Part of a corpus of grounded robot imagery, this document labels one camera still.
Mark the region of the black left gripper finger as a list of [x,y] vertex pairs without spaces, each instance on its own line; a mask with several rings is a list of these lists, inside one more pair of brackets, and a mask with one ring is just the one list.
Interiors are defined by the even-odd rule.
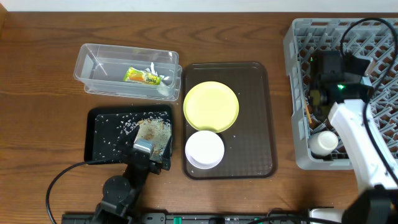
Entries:
[[163,170],[169,170],[171,168],[171,157],[172,157],[172,136],[169,137],[169,140],[166,144],[166,147],[164,149],[163,155],[162,155],[162,169]]
[[129,151],[133,149],[134,141],[138,134],[140,126],[137,125],[130,133],[121,137],[116,143],[116,155],[121,156],[123,154],[127,154]]

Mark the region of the wooden chopstick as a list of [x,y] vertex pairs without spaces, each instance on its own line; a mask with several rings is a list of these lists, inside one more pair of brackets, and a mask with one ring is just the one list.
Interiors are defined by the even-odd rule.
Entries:
[[306,111],[308,123],[309,123],[309,124],[312,124],[312,118],[311,118],[311,116],[310,116],[310,112],[309,112],[308,104],[307,104],[307,103],[305,103],[305,111]]

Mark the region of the rice and food scraps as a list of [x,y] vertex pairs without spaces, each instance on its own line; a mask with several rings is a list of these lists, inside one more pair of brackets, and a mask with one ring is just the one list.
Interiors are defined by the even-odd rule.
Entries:
[[93,159],[116,157],[117,141],[140,126],[135,141],[145,139],[154,143],[151,159],[158,159],[172,135],[170,115],[166,111],[99,114],[95,118]]

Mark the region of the white bowl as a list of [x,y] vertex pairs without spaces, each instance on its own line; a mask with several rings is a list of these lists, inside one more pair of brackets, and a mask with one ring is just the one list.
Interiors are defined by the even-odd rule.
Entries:
[[185,156],[198,169],[212,169],[223,159],[223,140],[214,132],[197,131],[186,142]]

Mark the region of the white paper cup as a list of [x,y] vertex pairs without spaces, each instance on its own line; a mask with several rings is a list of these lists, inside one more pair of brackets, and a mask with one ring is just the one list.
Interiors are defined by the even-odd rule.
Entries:
[[327,156],[333,152],[338,145],[338,137],[331,131],[322,131],[311,135],[308,147],[311,152],[318,156]]

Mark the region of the green orange snack wrapper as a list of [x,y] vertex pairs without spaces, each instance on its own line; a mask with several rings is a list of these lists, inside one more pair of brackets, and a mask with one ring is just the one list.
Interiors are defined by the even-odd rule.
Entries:
[[123,81],[138,82],[146,85],[160,85],[162,79],[147,70],[138,70],[133,67],[129,67]]

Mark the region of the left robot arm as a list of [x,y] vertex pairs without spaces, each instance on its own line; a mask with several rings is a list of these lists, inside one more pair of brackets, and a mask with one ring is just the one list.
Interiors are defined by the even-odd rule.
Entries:
[[135,206],[142,192],[147,176],[150,173],[159,175],[161,170],[171,168],[172,137],[167,139],[164,153],[160,159],[153,160],[154,143],[145,139],[136,139],[140,127],[116,144],[119,154],[114,159],[104,161],[105,164],[115,162],[126,164],[123,175],[110,177],[103,185],[103,198],[96,206],[95,213],[89,223],[138,223]]

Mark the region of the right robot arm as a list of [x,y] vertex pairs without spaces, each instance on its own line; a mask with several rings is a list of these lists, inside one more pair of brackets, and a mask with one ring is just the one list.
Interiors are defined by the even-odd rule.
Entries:
[[316,208],[309,216],[328,223],[397,223],[397,162],[368,106],[374,59],[335,50],[315,52],[309,62],[313,115],[327,119],[338,133],[359,190],[347,209]]

